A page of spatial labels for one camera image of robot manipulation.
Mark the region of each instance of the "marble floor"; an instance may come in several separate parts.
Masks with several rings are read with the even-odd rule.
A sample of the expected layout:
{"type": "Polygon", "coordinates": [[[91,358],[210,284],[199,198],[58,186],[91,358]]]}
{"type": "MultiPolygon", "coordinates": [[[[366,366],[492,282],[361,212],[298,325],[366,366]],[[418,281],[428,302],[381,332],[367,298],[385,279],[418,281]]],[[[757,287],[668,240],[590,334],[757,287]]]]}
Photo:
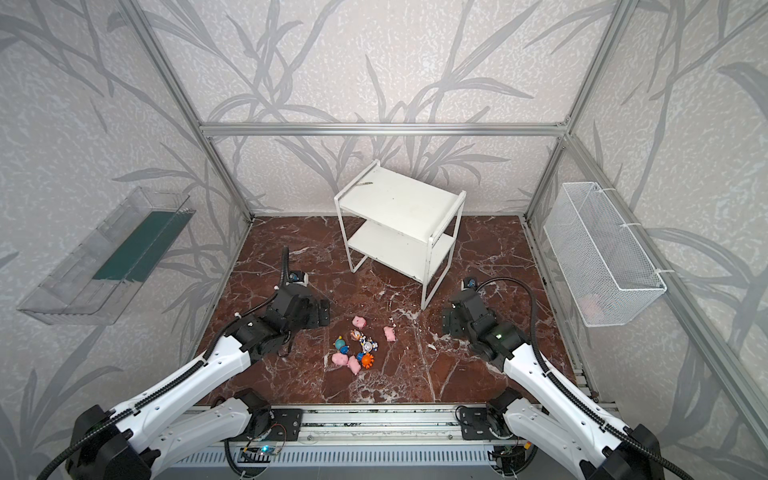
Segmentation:
{"type": "MultiPolygon", "coordinates": [[[[356,218],[345,219],[345,223],[350,235],[360,225],[356,218]]],[[[280,275],[282,245],[290,247],[291,269],[307,272],[316,295],[330,299],[330,326],[300,332],[287,358],[269,354],[201,403],[231,396],[244,387],[255,389],[273,404],[470,403],[493,398],[506,386],[522,390],[473,356],[466,342],[442,334],[441,310],[458,290],[460,279],[468,275],[480,281],[513,276],[529,283],[540,306],[537,335],[541,352],[574,378],[518,217],[462,218],[451,269],[424,311],[419,309],[421,285],[416,281],[372,260],[350,273],[335,217],[257,218],[200,351],[235,312],[247,310],[272,293],[280,275]],[[379,343],[372,368],[363,369],[358,376],[330,361],[339,335],[353,343],[351,351],[359,351],[349,338],[355,315],[368,320],[362,332],[379,343]],[[396,342],[386,342],[384,326],[395,327],[396,342]]],[[[522,288],[510,283],[489,286],[483,297],[500,318],[528,331],[530,303],[522,288]]]]}

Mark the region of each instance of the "orange toy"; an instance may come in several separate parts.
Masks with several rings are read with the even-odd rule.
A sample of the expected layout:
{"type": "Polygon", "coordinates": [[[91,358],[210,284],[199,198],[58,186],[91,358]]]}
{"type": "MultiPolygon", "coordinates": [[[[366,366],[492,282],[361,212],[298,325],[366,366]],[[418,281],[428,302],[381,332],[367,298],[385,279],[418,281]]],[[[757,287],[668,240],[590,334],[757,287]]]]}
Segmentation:
{"type": "Polygon", "coordinates": [[[365,355],[362,356],[362,360],[360,360],[360,363],[362,364],[362,366],[366,367],[366,370],[371,368],[371,366],[373,365],[373,355],[371,355],[370,353],[366,353],[365,355]]]}

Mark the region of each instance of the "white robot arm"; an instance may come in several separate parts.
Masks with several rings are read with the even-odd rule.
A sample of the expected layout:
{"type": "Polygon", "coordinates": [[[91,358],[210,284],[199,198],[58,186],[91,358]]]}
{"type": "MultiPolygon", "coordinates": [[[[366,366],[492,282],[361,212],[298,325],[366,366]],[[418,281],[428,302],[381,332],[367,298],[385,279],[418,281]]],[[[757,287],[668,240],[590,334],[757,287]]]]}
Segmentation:
{"type": "MultiPolygon", "coordinates": [[[[506,277],[464,288],[451,298],[452,307],[442,314],[444,333],[469,339],[473,352],[515,380],[544,407],[536,409],[522,394],[508,389],[488,403],[487,419],[493,434],[527,439],[579,480],[663,480],[662,467],[683,480],[692,480],[661,458],[658,441],[646,428],[639,425],[629,429],[557,371],[538,351],[533,323],[529,342],[513,324],[496,321],[478,290],[500,280],[514,281],[528,291],[533,300],[531,318],[536,318],[533,292],[524,283],[506,277]]],[[[265,432],[270,407],[254,392],[239,392],[205,413],[170,425],[219,384],[276,351],[286,340],[286,332],[295,331],[295,326],[281,326],[295,322],[301,328],[327,325],[328,306],[311,302],[299,305],[296,301],[307,297],[298,287],[306,289],[306,280],[296,289],[279,289],[275,295],[278,300],[264,316],[249,314],[234,321],[205,353],[146,392],[110,412],[98,406],[84,412],[75,423],[72,446],[55,458],[38,480],[47,478],[67,458],[67,471],[77,480],[151,480],[212,443],[246,430],[265,432]]]]}

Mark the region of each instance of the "metal plate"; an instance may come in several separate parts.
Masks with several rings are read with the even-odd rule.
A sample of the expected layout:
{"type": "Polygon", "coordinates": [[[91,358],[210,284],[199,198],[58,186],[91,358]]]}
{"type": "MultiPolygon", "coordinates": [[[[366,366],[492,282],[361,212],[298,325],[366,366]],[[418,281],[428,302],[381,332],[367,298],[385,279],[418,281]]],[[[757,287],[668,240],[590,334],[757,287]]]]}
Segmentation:
{"type": "Polygon", "coordinates": [[[280,427],[274,427],[264,441],[295,442],[298,440],[301,417],[304,411],[302,409],[272,409],[272,413],[275,415],[274,423],[285,427],[285,432],[280,427]]]}
{"type": "Polygon", "coordinates": [[[485,407],[478,409],[464,407],[458,411],[458,417],[461,420],[464,440],[498,440],[488,427],[485,407]]]}

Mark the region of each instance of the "leaf pattern wallpaper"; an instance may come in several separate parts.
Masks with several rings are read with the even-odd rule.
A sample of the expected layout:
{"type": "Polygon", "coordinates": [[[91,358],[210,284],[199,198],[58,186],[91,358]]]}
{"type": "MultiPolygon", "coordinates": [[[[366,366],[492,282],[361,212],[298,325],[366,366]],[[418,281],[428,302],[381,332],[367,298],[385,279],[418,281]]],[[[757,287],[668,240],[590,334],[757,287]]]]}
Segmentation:
{"type": "MultiPolygon", "coordinates": [[[[111,2],[0,5],[0,477],[34,478],[75,417],[194,353],[247,231],[111,2]],[[45,325],[16,306],[136,186],[197,210],[112,326],[45,325]]],[[[56,472],[52,478],[63,478],[56,472]]]]}
{"type": "MultiPolygon", "coordinates": [[[[766,392],[768,2],[660,5],[633,13],[576,134],[766,392]]],[[[695,478],[768,478],[663,300],[626,326],[581,323],[541,227],[556,185],[582,180],[565,155],[533,225],[601,397],[695,478]]]]}
{"type": "MultiPolygon", "coordinates": [[[[614,2],[142,0],[206,122],[563,121],[614,2]]],[[[111,28],[120,28],[120,19],[111,28]]],[[[522,212],[554,139],[231,137],[255,212],[332,213],[370,161],[522,212]]]]}

